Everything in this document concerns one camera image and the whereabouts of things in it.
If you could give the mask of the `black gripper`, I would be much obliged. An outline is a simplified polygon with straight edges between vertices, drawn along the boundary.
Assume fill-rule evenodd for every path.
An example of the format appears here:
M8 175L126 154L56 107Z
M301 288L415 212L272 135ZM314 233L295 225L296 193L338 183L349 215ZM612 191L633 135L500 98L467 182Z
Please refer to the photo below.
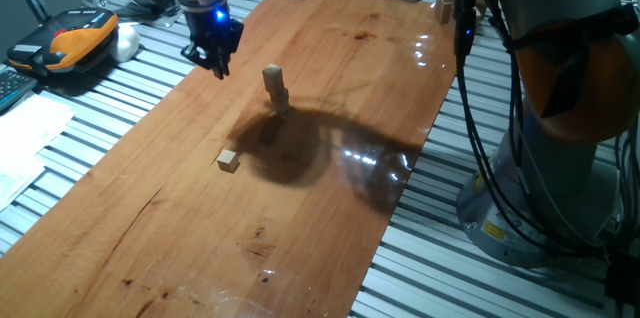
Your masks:
M190 40L180 54L192 63L212 69L214 75L223 80L229 72L230 54L235 53L240 43L244 25L231 17L226 3L207 7L203 11L186 11L185 18L190 29ZM216 63L209 53L220 49Z

